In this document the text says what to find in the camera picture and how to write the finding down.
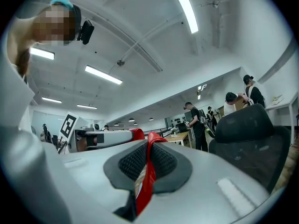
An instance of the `black pants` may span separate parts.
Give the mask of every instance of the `black pants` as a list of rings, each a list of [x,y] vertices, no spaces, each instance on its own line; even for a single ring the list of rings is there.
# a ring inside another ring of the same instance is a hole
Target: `black pants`
[[[216,120],[212,120],[212,129],[215,132],[215,127],[217,126],[217,121]]]
[[[208,152],[205,129],[194,130],[194,135],[196,149]]]

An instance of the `black mesh pad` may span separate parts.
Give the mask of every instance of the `black mesh pad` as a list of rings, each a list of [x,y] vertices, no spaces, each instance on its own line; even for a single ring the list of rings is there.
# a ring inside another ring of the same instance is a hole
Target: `black mesh pad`
[[[264,108],[252,105],[220,119],[215,139],[218,143],[259,140],[274,134],[273,125]]]
[[[153,145],[150,159],[153,162],[157,179],[171,173],[178,162],[173,155],[162,149],[158,144]]]
[[[153,193],[178,190],[192,173],[191,162],[162,143],[153,144],[150,159],[157,178]],[[141,140],[139,144],[110,157],[104,163],[104,172],[115,188],[133,192],[134,181],[139,177],[146,161],[147,140]]]
[[[274,135],[259,140],[230,143],[217,143],[213,140],[209,152],[253,177],[271,193],[283,169],[290,146],[290,133],[287,128],[277,126],[273,130]]]
[[[146,151],[147,145],[144,144],[123,157],[118,163],[120,170],[133,181],[137,180],[146,164]]]

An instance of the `black camera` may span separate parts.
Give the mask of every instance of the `black camera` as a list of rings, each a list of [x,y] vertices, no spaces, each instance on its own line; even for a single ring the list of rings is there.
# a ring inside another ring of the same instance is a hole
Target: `black camera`
[[[80,27],[77,41],[82,41],[84,45],[88,44],[90,37],[92,36],[94,30],[94,25],[91,21],[87,20],[84,22],[83,26]]]

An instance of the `teal hair clip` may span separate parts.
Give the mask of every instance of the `teal hair clip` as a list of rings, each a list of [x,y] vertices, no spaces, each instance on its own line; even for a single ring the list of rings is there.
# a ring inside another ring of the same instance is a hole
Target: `teal hair clip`
[[[53,5],[56,2],[61,2],[64,6],[66,6],[68,9],[72,10],[74,8],[73,4],[70,2],[70,0],[52,0],[50,2],[50,5]]]

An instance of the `mesh chair back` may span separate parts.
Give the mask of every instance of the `mesh chair back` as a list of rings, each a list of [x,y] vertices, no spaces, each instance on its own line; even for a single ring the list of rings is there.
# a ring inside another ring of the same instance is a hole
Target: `mesh chair back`
[[[209,152],[256,179],[270,193],[284,167],[290,143],[288,129],[273,126],[263,107],[253,105],[219,121]]]

